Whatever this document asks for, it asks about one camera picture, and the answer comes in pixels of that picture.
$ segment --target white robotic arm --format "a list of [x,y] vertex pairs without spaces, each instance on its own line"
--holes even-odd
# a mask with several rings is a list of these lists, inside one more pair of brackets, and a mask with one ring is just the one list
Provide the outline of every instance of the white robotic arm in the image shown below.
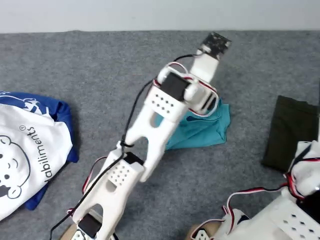
[[[216,110],[219,96],[210,82],[229,45],[228,39],[211,33],[197,51],[190,73],[178,62],[171,62],[160,71],[125,141],[118,142],[109,153],[100,173],[86,188],[82,202],[72,210],[72,220],[82,233],[75,233],[72,240],[113,238],[131,191],[138,181],[145,182],[152,174],[186,112],[206,117]],[[183,72],[173,66],[182,67]],[[159,125],[155,123],[157,115],[163,117]],[[141,137],[148,140],[145,161],[130,152]],[[102,207],[104,217],[97,217],[92,210],[95,205]]]
[[[319,240],[320,239],[320,143],[301,141],[295,159],[286,174],[288,184],[277,189],[252,188],[233,193],[226,204],[218,231],[211,240]],[[234,195],[276,192],[281,195],[252,219],[242,211],[232,209]],[[198,237],[201,226],[192,238]]]

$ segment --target drawstring bag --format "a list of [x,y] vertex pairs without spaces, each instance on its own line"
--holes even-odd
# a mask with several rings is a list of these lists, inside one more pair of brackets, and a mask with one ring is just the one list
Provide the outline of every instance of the drawstring bag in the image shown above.
[[23,204],[34,210],[66,161],[78,161],[68,104],[0,91],[0,220]]

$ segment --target red and white wire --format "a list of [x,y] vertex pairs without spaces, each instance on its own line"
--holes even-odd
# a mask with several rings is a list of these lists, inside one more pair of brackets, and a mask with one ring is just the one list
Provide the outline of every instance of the red and white wire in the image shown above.
[[224,219],[209,219],[207,221],[204,221],[203,223],[201,223],[199,226],[197,226],[195,228],[195,230],[193,230],[193,232],[191,233],[191,239],[192,240],[196,240],[195,239],[195,234],[207,223],[211,223],[211,222],[216,222],[216,223],[223,223],[225,220]]
[[290,193],[292,194],[292,196],[294,196],[295,198],[297,198],[299,200],[303,200],[305,198],[305,196],[301,195],[296,188],[296,179],[295,179],[295,176],[293,175],[293,169],[296,164],[301,163],[301,162],[314,162],[314,163],[320,162],[320,157],[304,158],[303,160],[298,161],[293,166],[291,166],[291,170],[284,175],[284,177],[288,181]]
[[169,62],[167,65],[165,65],[165,68],[170,67],[172,65],[180,66],[181,68],[183,68],[183,70],[185,71],[186,74],[189,74],[188,69],[185,66],[183,66],[180,62],[177,62],[177,61]]
[[90,179],[91,179],[91,177],[92,177],[92,173],[93,173],[93,171],[94,171],[95,165],[96,165],[100,160],[106,159],[107,157],[108,157],[108,156],[102,156],[102,157],[99,157],[98,159],[96,159],[96,160],[94,161],[94,164],[92,165],[92,167],[91,167],[91,169],[90,169],[90,173],[89,173],[89,175],[86,177],[86,179],[85,179],[85,181],[84,181],[84,184],[83,184],[83,186],[82,186],[82,189],[81,189],[82,194],[85,194],[85,192],[86,192],[86,189],[87,189],[88,184],[89,184],[89,182],[90,182]]
[[251,188],[251,189],[247,189],[247,190],[243,190],[243,191],[237,191],[237,192],[234,192],[232,193],[229,197],[228,197],[228,200],[226,201],[226,209],[227,209],[227,212],[230,214],[231,216],[231,225],[230,225],[230,229],[229,229],[229,232],[228,234],[231,233],[232,229],[234,228],[234,225],[235,225],[235,213],[231,207],[231,204],[230,204],[230,201],[231,201],[231,198],[235,195],[247,195],[247,194],[254,194],[254,193],[260,193],[260,192],[269,192],[269,193],[272,193],[272,192],[277,192],[277,191],[280,191],[282,188],[284,187],[287,187],[288,184],[287,183],[284,183],[282,184],[280,187],[276,188],[276,189],[266,189],[264,187],[256,187],[256,188]]
[[[184,79],[186,80],[193,80],[192,77],[190,76],[186,76],[184,77]],[[217,89],[214,88],[213,86],[209,85],[209,84],[206,84],[204,83],[203,81],[198,81],[199,84],[201,84],[202,86],[204,86],[205,88],[209,89],[215,96],[215,103],[214,103],[214,107],[206,114],[200,114],[200,113],[197,113],[196,111],[192,110],[191,108],[189,108],[189,111],[192,112],[194,115],[198,116],[198,117],[202,117],[202,118],[206,118],[206,117],[209,117],[211,116],[216,110],[217,110],[217,107],[218,107],[218,104],[219,104],[219,95],[217,93]]]

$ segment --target printed cartoon bear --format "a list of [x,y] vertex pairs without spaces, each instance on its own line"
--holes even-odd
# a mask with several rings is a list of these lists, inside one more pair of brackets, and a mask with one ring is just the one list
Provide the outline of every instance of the printed cartoon bear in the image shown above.
[[30,162],[25,151],[10,137],[0,135],[0,197],[16,199],[30,177]]

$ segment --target dark green cloth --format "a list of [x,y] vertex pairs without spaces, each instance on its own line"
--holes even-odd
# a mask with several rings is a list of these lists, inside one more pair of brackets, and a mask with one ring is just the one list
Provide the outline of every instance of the dark green cloth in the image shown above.
[[318,138],[318,108],[305,101],[278,96],[262,164],[286,172],[298,141]]

